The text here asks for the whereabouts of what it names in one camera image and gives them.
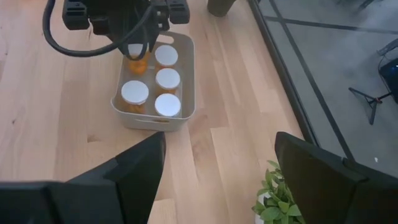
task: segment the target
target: white plastic bin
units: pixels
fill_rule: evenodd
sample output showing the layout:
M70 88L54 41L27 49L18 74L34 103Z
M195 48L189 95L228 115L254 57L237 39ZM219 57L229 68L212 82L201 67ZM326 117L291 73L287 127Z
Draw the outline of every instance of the white plastic bin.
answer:
M144 75L132 75L127 65L128 59L123 59L118 89L111 100L111 104L119 115L123 125L127 128L150 129L155 131L176 131L195 112L195 48L193 41L186 35L174 32L163 32L161 35L167 36L169 39L171 38L174 41L171 44L156 42L150 55L148 69ZM174 118L161 117L155 110L157 84L155 82L156 59L154 52L157 47L164 44L171 45L179 54L178 61L175 64L174 69L176 69L180 74L181 82L175 95L180 99L182 109L178 116ZM126 108L126 104L121 97L121 88L123 84L131 80L144 82L149 88L149 96L145 103L146 114L129 113Z

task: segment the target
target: white lid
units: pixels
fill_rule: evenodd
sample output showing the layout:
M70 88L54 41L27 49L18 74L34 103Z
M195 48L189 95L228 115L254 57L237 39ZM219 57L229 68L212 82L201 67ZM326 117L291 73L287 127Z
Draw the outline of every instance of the white lid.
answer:
M173 90L180 84L180 75L172 68L163 68L157 72L155 80L165 90Z
M141 50L144 47L143 44L129 44L128 49L129 49L129 54L130 55L139 55L141 54Z
M155 57L157 62L163 66L172 66L178 60L178 53L174 47L170 45L162 45L155 51Z
M122 87L123 99L132 105L141 105L145 103L149 95L147 85L140 81L126 82Z
M181 110L181 102L173 94L161 94L155 101L155 110L161 116L174 117Z

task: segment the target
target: wooden table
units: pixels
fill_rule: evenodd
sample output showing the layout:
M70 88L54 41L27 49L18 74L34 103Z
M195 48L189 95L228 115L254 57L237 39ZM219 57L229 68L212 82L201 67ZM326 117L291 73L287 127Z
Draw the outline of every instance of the wooden table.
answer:
M167 157L151 223L253 223L257 189L276 131L300 136L246 1L225 18L189 0L191 22L172 30L196 47L197 112L167 133ZM61 55L44 41L45 0L0 0L0 179L68 180L151 135L122 127L110 100L118 51ZM88 50L109 40L69 31L57 1L55 39Z

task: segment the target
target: plant leaf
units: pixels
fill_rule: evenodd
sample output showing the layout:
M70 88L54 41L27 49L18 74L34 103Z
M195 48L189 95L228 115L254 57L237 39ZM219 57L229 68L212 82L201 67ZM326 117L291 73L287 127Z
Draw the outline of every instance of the plant leaf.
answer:
M264 221L273 221L276 217L278 217L279 213L280 210L278 207L269 207L261 213L261 219Z
M271 174L272 180L276 183L276 184L280 184L281 181L279 180L278 177L276 177L274 174Z
M271 171L271 174L274 174L276 177L278 177L278 178L280 178L280 179L283 178L282 174L280 174L280 173L278 173L278 172L276 172L276 171Z
M275 192L276 196L278 196L279 198L282 199L282 196L284 196L286 194L286 187L285 187L285 182L281 182L278 187L277 190Z
M299 217L296 217L296 218L301 224L305 224L304 218L302 216L299 216Z
M266 182L269 186L269 189L273 189L272 188L272 174L269 172L269 170L267 169L266 171Z
M261 215L261 213L265 210L265 206L259 201L256 202L256 205L251 208L257 215Z
M262 180L261 184L262 184L264 189L269 189L268 183L265 180Z
M286 196L292 203L294 203L292 192L290 191L290 189L288 187L286 187Z
M275 169L275 172L279 175L281 175L282 177L284 176L282 171L280 169Z
M289 203L286 202L278 202L278 206L283 213L287 213L289 211Z
M263 197L263 198L262 198L262 204L263 204L263 205L267 205L268 200L269 200L269 198Z
M301 212L299 210L299 207L297 205L293 205L289 208L289 210L287 211L287 215L288 216L301 216Z
M268 189L261 189L261 190L259 190L259 191L257 192L257 196L260 196L260 195L265 194L265 193L267 193L267 192L268 192Z
M280 219L281 224L289 224L289 217L285 215Z
M274 161L268 161L269 164L271 164L273 167L275 167L276 169L280 169L280 166L278 163L274 162Z
M275 220L280 220L281 218L283 218L285 216L286 215L281 212L281 213L279 213L278 217L275 218Z
M274 193L272 193L272 192L268 192L268 193L276 202L281 201L281 199L278 196L276 196Z
M272 191L272 193L274 193L274 195L278 196L278 188L276 187L276 188Z
M267 205L268 206L278 206L277 202L273 198L269 198L267 200Z

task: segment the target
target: bin handle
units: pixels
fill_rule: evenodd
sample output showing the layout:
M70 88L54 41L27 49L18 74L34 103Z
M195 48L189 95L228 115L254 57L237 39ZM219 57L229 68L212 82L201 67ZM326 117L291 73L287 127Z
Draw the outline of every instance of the bin handle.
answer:
M157 118L157 119L153 119L150 121L136 118L136 121L146 122L146 123L157 123L157 124L169 124L170 123L170 121L168 121L166 119L162 119L162 118Z
M174 43L174 38L171 35L159 34L156 41L171 45Z

